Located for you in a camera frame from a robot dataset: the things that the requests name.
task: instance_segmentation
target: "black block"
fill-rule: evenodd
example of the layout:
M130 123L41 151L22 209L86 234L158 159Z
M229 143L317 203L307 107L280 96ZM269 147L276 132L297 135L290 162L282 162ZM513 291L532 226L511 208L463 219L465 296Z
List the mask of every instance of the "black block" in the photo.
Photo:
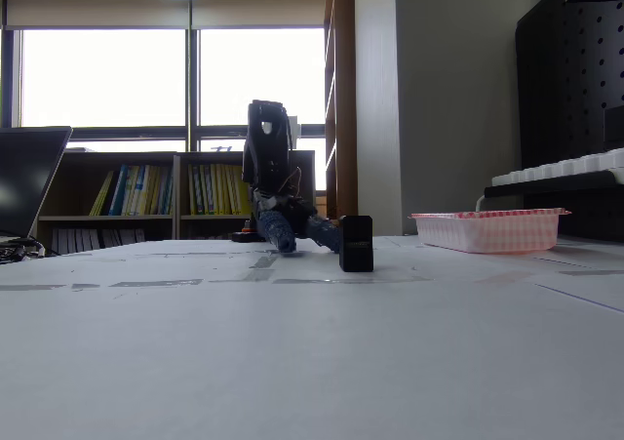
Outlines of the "black block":
M345 272L372 272L372 219L340 218L340 267Z

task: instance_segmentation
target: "black pegboard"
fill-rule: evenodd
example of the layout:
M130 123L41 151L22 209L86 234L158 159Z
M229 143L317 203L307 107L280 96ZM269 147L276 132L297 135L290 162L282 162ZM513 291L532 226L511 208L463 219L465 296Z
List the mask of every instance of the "black pegboard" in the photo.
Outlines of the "black pegboard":
M516 33L523 168L605 151L624 105L624 0L544 0Z
M519 22L516 51L523 168L613 148L605 111L624 106L624 0L543 0ZM530 194L525 207L572 211L562 233L624 240L622 188Z

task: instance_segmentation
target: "wall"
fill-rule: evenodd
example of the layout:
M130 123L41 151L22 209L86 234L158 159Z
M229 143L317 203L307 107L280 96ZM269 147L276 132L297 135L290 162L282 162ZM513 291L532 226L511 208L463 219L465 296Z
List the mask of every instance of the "wall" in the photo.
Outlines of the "wall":
M538 1L397 0L405 233L409 213L474 210L519 167L514 32Z
M355 0L358 199L375 235L402 231L395 0Z

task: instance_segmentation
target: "laptop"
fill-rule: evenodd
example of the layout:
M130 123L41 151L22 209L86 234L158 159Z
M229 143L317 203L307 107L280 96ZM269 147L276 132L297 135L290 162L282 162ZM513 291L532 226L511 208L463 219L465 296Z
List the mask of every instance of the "laptop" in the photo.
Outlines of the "laptop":
M0 242L30 235L70 136L69 127L0 129Z

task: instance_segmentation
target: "bookshelf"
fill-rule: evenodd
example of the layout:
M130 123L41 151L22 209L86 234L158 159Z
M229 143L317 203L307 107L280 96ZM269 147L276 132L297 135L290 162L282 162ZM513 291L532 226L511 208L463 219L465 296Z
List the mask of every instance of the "bookshelf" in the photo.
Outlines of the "bookshelf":
M54 229L95 229L103 248L106 229L141 229L145 240L210 238L240 231L249 215L191 216L189 164L242 165L242 152L66 152L46 196L33 235L51 248ZM110 171L122 165L156 165L173 171L172 213L168 215L89 216ZM315 202L314 151L294 151L292 167L299 167L301 195Z
M327 215L358 214L355 0L325 4Z

